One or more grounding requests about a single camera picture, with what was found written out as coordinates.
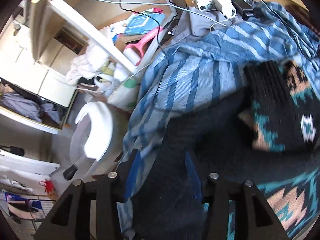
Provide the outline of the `blue striped bed sheet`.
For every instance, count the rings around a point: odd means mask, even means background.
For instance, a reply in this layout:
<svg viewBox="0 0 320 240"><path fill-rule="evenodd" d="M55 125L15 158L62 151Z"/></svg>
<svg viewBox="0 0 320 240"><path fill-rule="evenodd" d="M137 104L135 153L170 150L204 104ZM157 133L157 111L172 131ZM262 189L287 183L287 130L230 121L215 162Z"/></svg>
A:
<svg viewBox="0 0 320 240"><path fill-rule="evenodd" d="M255 16L198 40L174 39L146 70L123 140L127 159L141 163L129 201L118 204L121 230L133 230L133 197L160 151L168 123L221 101L248 86L246 67L273 61L298 64L319 99L319 38L278 3L252 1Z"/></svg>

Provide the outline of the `white shelf unit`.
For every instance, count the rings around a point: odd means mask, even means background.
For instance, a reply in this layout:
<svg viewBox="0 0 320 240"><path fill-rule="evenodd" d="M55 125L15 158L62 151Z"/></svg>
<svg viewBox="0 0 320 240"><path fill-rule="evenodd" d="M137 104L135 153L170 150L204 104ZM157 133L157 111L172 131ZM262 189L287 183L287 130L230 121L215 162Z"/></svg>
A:
<svg viewBox="0 0 320 240"><path fill-rule="evenodd" d="M76 53L55 37L65 23L91 39L114 61L129 72L135 65L99 30L76 10L86 0L28 0L29 26L16 36L7 37L1 47L1 77L26 92L69 110L76 88L69 86L65 74L68 59Z"/></svg>

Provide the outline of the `pink lint roller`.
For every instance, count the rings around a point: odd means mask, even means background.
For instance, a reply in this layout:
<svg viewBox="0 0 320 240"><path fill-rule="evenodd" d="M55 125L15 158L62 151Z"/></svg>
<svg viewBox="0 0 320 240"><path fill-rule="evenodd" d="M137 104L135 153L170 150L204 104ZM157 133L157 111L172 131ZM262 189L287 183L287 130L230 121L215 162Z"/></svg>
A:
<svg viewBox="0 0 320 240"><path fill-rule="evenodd" d="M125 47L123 54L129 59L131 63L133 63L135 66L138 66L145 54L144 47L149 41L155 38L157 34L162 30L163 28L161 26L155 27L154 29L149 31L147 34L145 34L138 43L128 44Z"/></svg>

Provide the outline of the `black power adapter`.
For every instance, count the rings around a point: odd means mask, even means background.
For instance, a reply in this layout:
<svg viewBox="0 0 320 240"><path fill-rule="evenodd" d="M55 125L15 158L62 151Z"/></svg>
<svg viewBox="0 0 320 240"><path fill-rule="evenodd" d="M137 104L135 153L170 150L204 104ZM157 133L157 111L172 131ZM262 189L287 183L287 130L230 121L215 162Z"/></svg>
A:
<svg viewBox="0 0 320 240"><path fill-rule="evenodd" d="M246 1L231 0L231 3L244 21L248 20L250 17L254 17L254 10Z"/></svg>

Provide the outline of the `white power strip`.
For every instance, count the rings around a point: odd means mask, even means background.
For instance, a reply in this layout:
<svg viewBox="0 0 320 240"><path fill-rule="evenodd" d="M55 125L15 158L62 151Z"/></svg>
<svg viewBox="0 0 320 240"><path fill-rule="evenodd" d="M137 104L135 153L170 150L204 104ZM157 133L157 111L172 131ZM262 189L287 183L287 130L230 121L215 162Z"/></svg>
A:
<svg viewBox="0 0 320 240"><path fill-rule="evenodd" d="M233 18L236 13L236 9L232 5L232 0L193 0L193 3L201 12L217 10L221 12L226 19Z"/></svg>

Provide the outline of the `black patterned knit sweater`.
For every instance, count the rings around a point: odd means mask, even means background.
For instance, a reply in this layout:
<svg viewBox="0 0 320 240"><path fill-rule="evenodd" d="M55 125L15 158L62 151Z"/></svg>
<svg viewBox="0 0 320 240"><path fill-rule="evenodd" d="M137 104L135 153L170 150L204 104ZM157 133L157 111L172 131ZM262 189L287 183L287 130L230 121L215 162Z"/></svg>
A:
<svg viewBox="0 0 320 240"><path fill-rule="evenodd" d="M208 204L185 166L192 152L227 181L251 180L289 239L319 217L319 99L302 68L268 61L246 67L248 86L207 108L172 118L156 160L133 197L138 239L201 239ZM235 239L229 202L227 239Z"/></svg>

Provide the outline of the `white round stool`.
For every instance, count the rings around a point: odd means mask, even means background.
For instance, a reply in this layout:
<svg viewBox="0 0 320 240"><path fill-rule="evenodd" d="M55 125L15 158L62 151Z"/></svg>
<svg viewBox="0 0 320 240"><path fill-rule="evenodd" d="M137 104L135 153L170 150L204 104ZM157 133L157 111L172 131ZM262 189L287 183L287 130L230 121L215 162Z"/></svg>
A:
<svg viewBox="0 0 320 240"><path fill-rule="evenodd" d="M83 178L101 174L114 163L116 147L113 114L104 102L85 104L76 119L69 156Z"/></svg>

